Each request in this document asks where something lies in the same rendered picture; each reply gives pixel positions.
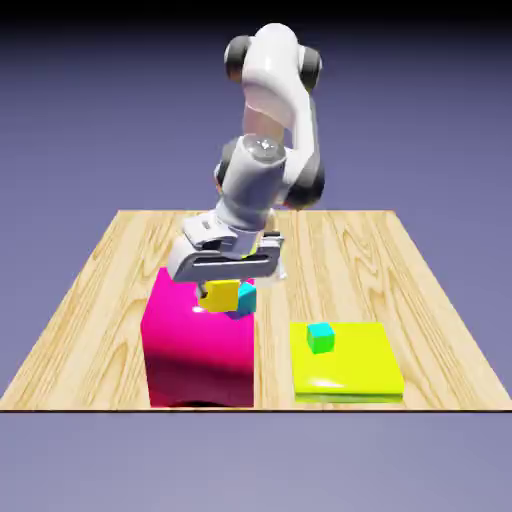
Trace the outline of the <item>small green cube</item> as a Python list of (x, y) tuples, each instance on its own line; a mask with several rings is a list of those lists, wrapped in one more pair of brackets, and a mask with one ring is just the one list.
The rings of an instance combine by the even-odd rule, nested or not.
[(331, 352), (335, 345), (335, 332), (327, 322), (307, 325), (307, 342), (313, 354)]

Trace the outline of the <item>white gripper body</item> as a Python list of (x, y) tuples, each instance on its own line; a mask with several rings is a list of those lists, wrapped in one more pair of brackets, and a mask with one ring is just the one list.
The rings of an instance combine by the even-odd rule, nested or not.
[(255, 253), (233, 259), (218, 250), (196, 249), (185, 235), (181, 235), (174, 240), (167, 270), (175, 282), (269, 277), (277, 268), (283, 242), (282, 236), (263, 236)]

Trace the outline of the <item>small yellow cube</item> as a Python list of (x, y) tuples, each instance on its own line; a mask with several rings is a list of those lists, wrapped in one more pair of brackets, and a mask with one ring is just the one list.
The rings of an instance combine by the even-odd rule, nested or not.
[(233, 312), (238, 307), (239, 280), (205, 282), (208, 295), (198, 299), (198, 305), (210, 313)]

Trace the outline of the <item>small cyan cube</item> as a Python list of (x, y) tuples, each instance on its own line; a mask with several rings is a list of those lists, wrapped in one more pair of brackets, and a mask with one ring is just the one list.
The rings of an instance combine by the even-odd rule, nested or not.
[(253, 283), (242, 282), (238, 290), (237, 313), (240, 315), (252, 314), (256, 311), (257, 289)]

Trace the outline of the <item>large yellow box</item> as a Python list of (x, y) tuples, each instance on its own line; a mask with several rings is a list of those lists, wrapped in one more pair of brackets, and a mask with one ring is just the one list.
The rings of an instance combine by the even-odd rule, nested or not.
[(330, 322), (334, 349), (313, 354), (307, 322), (290, 324), (295, 400), (320, 403), (394, 403), (405, 382), (382, 324)]

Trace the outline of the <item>large pink box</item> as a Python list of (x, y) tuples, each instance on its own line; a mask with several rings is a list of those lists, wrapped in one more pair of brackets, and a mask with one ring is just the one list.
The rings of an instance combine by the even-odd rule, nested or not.
[(210, 313), (159, 269), (140, 323), (150, 405), (254, 404), (254, 316)]

